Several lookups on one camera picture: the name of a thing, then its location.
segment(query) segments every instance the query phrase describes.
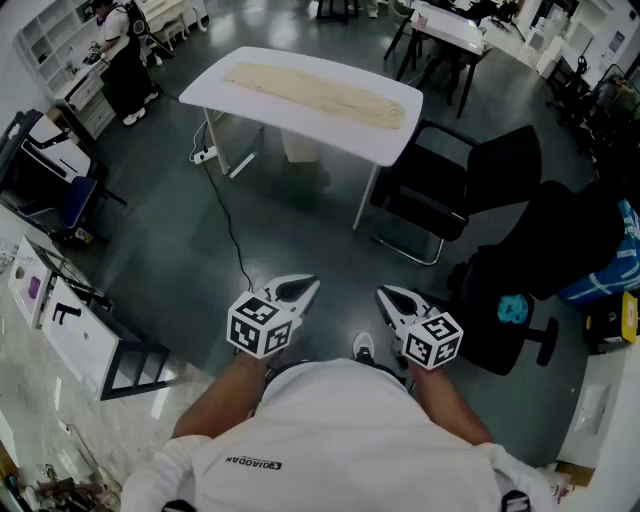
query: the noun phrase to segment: white sneaker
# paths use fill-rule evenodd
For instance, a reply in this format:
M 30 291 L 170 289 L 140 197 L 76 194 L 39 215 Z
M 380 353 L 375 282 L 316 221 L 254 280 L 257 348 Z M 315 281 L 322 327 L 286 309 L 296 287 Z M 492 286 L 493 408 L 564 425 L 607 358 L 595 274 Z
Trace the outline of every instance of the white sneaker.
M 125 117 L 122 120 L 122 122 L 124 123 L 125 126 L 131 126 L 132 124 L 135 124 L 138 121 L 138 119 L 142 119 L 146 113 L 147 111 L 143 107 L 140 110 L 138 110 L 135 114 L 129 114 L 127 117 Z
M 144 104 L 146 105 L 150 101 L 155 100 L 158 96 L 159 96 L 159 94 L 156 91 L 152 92 L 151 94 L 149 94 L 149 96 L 147 96 L 144 99 Z
M 376 347 L 373 344 L 373 338 L 368 332 L 359 332 L 356 337 L 353 338 L 353 358 L 357 358 L 361 351 L 366 351 L 373 357 L 376 351 Z

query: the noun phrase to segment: fiducial marker cube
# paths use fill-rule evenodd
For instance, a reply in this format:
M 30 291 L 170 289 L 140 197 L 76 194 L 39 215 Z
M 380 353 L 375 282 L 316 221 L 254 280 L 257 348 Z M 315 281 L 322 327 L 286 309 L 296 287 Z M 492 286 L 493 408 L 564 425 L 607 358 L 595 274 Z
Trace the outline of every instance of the fiducial marker cube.
M 449 313 L 420 320 L 404 336 L 402 355 L 427 370 L 451 361 L 458 354 L 462 328 Z
M 227 341 L 262 359 L 291 343 L 296 319 L 293 313 L 244 292 L 229 308 Z

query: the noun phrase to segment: power strip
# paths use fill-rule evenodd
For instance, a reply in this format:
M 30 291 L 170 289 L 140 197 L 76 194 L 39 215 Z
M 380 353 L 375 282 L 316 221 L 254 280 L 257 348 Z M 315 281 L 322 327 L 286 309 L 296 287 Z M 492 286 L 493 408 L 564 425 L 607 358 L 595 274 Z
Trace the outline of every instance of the power strip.
M 209 149 L 205 151 L 200 151 L 199 153 L 196 153 L 193 157 L 193 161 L 196 164 L 201 164 L 202 162 L 206 162 L 207 160 L 211 160 L 212 158 L 215 158 L 217 156 L 218 156 L 218 150 L 216 149 L 215 146 L 211 146 Z

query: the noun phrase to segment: white shirt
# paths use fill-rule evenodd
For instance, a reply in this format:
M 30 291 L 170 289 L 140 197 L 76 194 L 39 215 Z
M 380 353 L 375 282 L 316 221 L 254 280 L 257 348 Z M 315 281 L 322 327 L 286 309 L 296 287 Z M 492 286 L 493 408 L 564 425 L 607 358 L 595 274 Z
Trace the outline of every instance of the white shirt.
M 104 52 L 107 61 L 111 61 L 121 50 L 129 44 L 129 15 L 120 4 L 107 14 L 100 31 L 100 46 L 117 40 L 110 50 Z
M 341 359 L 287 370 L 253 418 L 216 439 L 169 441 L 129 478 L 122 511 L 179 497 L 198 512 L 496 512 L 495 470 L 535 512 L 554 510 L 537 471 L 453 436 L 390 375 Z

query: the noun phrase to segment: logo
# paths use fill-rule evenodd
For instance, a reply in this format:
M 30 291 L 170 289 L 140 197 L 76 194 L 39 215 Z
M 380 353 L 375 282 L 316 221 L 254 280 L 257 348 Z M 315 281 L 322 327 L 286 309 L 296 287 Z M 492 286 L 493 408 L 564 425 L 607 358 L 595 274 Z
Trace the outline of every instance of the logo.
M 245 457 L 244 455 L 242 457 L 227 457 L 225 462 L 240 464 L 241 466 L 247 466 L 251 468 L 275 469 L 276 471 L 280 471 L 280 468 L 282 467 L 282 462 L 254 459 L 252 457 Z

